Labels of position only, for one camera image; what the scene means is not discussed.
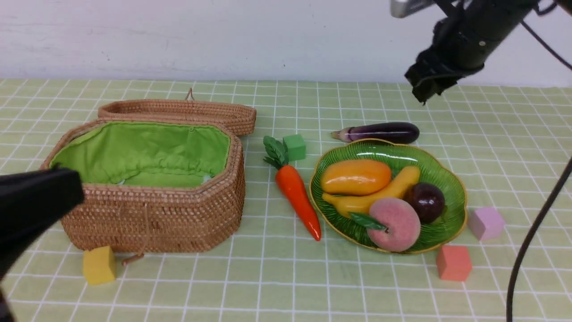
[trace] toy fruit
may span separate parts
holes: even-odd
[[[415,210],[421,223],[432,223],[445,210],[445,196],[433,184],[420,182],[407,191],[403,198]]]
[[[351,214],[352,219],[367,229],[367,235],[378,247],[390,252],[403,252],[415,244],[421,233],[421,222],[409,203],[398,198],[375,201],[366,214]]]
[[[350,218],[349,213],[367,214],[371,205],[382,198],[399,198],[402,199],[407,190],[419,182],[421,172],[417,166],[406,166],[395,176],[384,189],[366,196],[334,196],[329,193],[323,193],[322,199],[330,203],[336,208],[336,211]]]
[[[387,186],[391,169],[371,159],[344,160],[328,166],[320,184],[324,192],[343,195],[369,195]]]
[[[274,178],[276,185],[292,205],[310,235],[315,240],[320,241],[321,228],[318,216],[308,199],[306,186],[300,173],[288,164],[288,151],[285,145],[268,135],[263,138],[263,144],[268,154],[264,157],[264,161],[278,170]]]

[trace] purple foam cube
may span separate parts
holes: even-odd
[[[480,241],[499,237],[505,229],[505,220],[494,207],[475,210],[467,224],[473,235]]]

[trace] basket string tie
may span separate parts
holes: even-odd
[[[194,101],[193,88],[192,88],[192,87],[189,88],[189,92],[186,94],[185,101],[189,100],[189,97],[190,97],[191,99],[193,99],[193,101]]]
[[[147,209],[147,203],[145,203],[145,211],[143,212],[143,215],[145,216],[145,241],[141,246],[141,250],[137,254],[128,257],[121,262],[121,265],[123,266],[127,266],[127,264],[131,264],[132,262],[138,261],[142,259],[143,256],[145,256],[143,252],[145,251],[147,243],[149,242],[149,237],[151,236],[151,233],[149,232],[149,213]]]

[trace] table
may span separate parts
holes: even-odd
[[[60,224],[36,242],[2,283],[26,321],[503,321],[511,268],[530,223],[572,151],[572,88],[462,86],[426,106],[404,84],[310,81],[1,80],[0,172],[35,170],[67,130],[122,99],[184,99],[254,106],[242,138],[247,199],[238,232],[201,254],[147,254],[116,282],[87,287],[82,253]],[[465,183],[469,209],[495,206],[505,233],[479,243],[469,230],[465,283],[442,281],[435,252],[388,256],[323,225],[315,242],[263,163],[262,137],[300,133],[308,156],[294,165],[309,181],[318,157],[342,145],[329,133],[410,121],[414,144]],[[515,295],[521,321],[572,317],[572,195],[562,192],[527,252]]]

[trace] leaf-shaped plate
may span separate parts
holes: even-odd
[[[419,182],[436,185],[443,191],[447,212],[442,220],[422,225],[415,244],[401,254],[429,252],[456,238],[467,225],[467,191],[461,180],[431,154],[406,144],[393,144],[379,139],[362,139],[326,152],[317,162],[310,181],[310,197],[326,223],[346,239],[361,246],[390,253],[377,247],[368,237],[366,229],[353,220],[343,217],[322,199],[320,179],[331,164],[343,160],[373,159],[384,162],[391,168],[392,177],[405,166],[416,165],[421,170]]]

